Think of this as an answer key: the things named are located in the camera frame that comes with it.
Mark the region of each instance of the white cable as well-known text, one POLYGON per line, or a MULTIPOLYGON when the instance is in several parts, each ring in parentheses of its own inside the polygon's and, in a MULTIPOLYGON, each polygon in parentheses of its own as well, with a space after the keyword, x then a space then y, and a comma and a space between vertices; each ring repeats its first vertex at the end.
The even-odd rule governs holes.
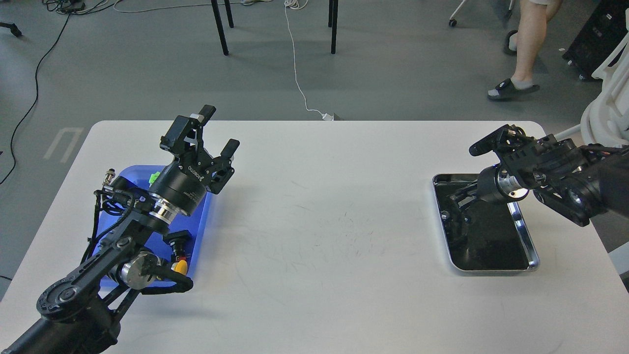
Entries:
POLYGON ((101 8, 105 5, 107 5, 107 3, 109 2, 109 0, 101 0, 99 3, 97 3, 96 5, 94 5, 94 7, 90 8, 90 9, 85 9, 85 10, 81 10, 81 11, 76 11, 75 13, 77 14, 84 14, 84 13, 88 13, 92 10, 101 8))
POLYGON ((295 83, 297 84, 297 88, 299 89, 299 92, 301 92, 301 96, 304 97, 304 105, 306 106, 306 111, 310 111, 310 112, 315 112, 316 111, 316 112, 319 112, 321 117, 325 117, 325 114, 321 113, 321 111, 319 111, 319 110, 312 110, 312 109, 308 108, 308 102, 306 101, 306 95, 304 94, 304 91, 301 90, 301 87, 299 87, 299 82, 297 82, 297 56, 295 54, 295 39, 293 39, 293 37, 292 37, 291 24, 288 22, 288 12, 286 10, 287 8, 289 8, 289 6, 286 6, 286 3, 288 3, 288 2, 289 2, 289 0, 285 0, 284 1, 284 5, 285 5, 284 6, 284 15, 286 16, 286 26, 288 26, 288 33, 291 35, 291 41, 292 41, 292 66, 295 69, 295 83))
POLYGON ((299 5, 299 0, 284 0, 284 7, 291 10, 301 10, 305 8, 306 5, 308 5, 308 0, 306 0, 306 3, 303 4, 303 6, 299 5))
MULTIPOLYGON (((116 10, 119 13, 145 13, 145 12, 155 11, 155 10, 177 9, 177 8, 193 8, 193 7, 196 7, 196 6, 210 6, 211 5, 211 4, 177 5, 177 6, 167 6, 165 8, 154 8, 154 9, 146 9, 146 10, 138 10, 138 11, 125 11, 125 10, 118 10, 116 8, 116 5, 118 5, 118 3, 120 3, 121 1, 122 0, 116 0, 116 2, 114 3, 114 6, 113 6, 114 10, 116 10)), ((240 1, 237 2, 237 3, 230 3, 230 5, 234 5, 234 4, 240 4, 240 1)))

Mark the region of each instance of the concrete floor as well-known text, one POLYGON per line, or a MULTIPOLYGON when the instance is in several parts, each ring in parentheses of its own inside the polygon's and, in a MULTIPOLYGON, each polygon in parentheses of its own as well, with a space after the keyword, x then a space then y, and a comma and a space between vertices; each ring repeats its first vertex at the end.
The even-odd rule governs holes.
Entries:
MULTIPOLYGON (((120 9, 175 3, 202 2, 127 0, 120 9)), ((290 11, 299 82, 310 107, 344 120, 533 120, 548 133, 579 123, 601 83, 580 81, 560 50, 569 47, 597 2, 565 2, 536 63, 542 90, 500 103, 488 101, 486 93, 515 66, 501 46, 505 33, 517 27, 519 10, 505 22, 508 1, 470 1, 457 16, 458 26, 450 28, 448 17, 458 3, 340 1, 336 55, 330 54, 327 1, 310 0, 303 10, 290 11)), ((139 14, 110 8, 70 18, 42 64, 39 102, 16 134, 18 166, 0 186, 0 274, 11 277, 17 270, 98 121, 172 120, 204 104, 216 106, 215 119, 221 120, 320 119, 304 109, 294 83, 282 1, 232 9, 236 28, 226 28, 228 57, 221 53, 209 6, 139 14), (47 155, 64 128, 73 130, 47 155), (72 132, 79 138, 69 149, 72 132)), ((11 167, 11 132, 35 97, 35 66, 65 16, 36 1, 9 1, 0 2, 0 21, 15 22, 24 33, 15 38, 0 31, 1 178, 11 167)), ((625 225, 618 227, 626 230, 625 225)), ((0 298, 7 286, 0 279, 0 298)))

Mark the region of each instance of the yellow object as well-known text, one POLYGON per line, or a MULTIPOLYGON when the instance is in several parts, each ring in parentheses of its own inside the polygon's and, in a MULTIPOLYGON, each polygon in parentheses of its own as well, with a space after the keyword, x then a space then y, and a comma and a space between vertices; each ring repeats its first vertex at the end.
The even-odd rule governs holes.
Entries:
POLYGON ((186 261, 178 261, 177 263, 173 264, 173 270, 176 271, 177 273, 183 274, 183 275, 187 275, 188 274, 188 262, 186 261))

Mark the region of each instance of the black robotic arm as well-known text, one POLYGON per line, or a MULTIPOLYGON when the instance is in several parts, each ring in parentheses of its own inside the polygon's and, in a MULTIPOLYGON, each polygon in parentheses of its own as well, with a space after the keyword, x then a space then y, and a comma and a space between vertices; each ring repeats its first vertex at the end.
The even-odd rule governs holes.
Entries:
POLYGON ((629 147, 576 147, 572 139, 557 141, 552 134, 535 139, 504 125, 469 148, 472 156, 491 151, 500 163, 451 196, 461 210, 478 200, 516 202, 532 190, 540 202, 579 226, 608 210, 629 218, 629 147))
POLYGON ((78 268, 41 294, 36 307, 42 318, 2 354, 101 353, 117 343, 120 321, 138 295, 192 288, 190 278, 171 269, 144 244, 153 232, 166 236, 175 216, 192 214, 206 190, 218 194, 233 175, 237 140, 230 139, 218 157, 203 148, 203 127, 215 111, 206 105, 198 115, 175 119, 160 144, 173 153, 174 160, 148 190, 123 177, 112 180, 113 170, 108 172, 103 189, 95 192, 97 200, 117 203, 124 212, 103 233, 92 235, 78 268), (101 247, 94 253, 98 244, 101 247), (100 281, 105 276, 118 286, 101 297, 100 281), (149 287, 158 277, 175 285, 149 287), (123 294, 119 306, 110 309, 123 294))

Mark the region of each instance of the chair leg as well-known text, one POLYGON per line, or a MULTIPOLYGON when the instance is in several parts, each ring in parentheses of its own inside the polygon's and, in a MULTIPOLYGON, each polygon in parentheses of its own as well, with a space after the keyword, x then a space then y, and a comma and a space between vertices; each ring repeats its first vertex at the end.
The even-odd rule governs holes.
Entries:
POLYGON ((218 38, 221 40, 221 47, 223 47, 223 54, 229 55, 227 50, 227 41, 225 40, 225 32, 223 31, 223 22, 221 21, 221 13, 218 12, 218 0, 211 0, 212 11, 214 11, 214 19, 216 20, 216 29, 218 30, 218 38))
POLYGON ((332 0, 332 54, 337 53, 338 0, 332 0))
POLYGON ((332 5, 333 0, 330 0, 330 4, 328 5, 328 27, 332 27, 332 5))
POLYGON ((454 12, 452 13, 452 15, 450 16, 450 20, 454 20, 454 16, 457 15, 457 13, 459 13, 459 10, 461 10, 461 8, 463 7, 463 5, 465 5, 465 3, 467 2, 467 0, 462 0, 461 3, 459 4, 459 7, 457 7, 456 10, 454 10, 454 12))
POLYGON ((227 11, 227 22, 229 22, 230 28, 234 28, 234 20, 231 17, 230 0, 225 0, 225 11, 227 11))

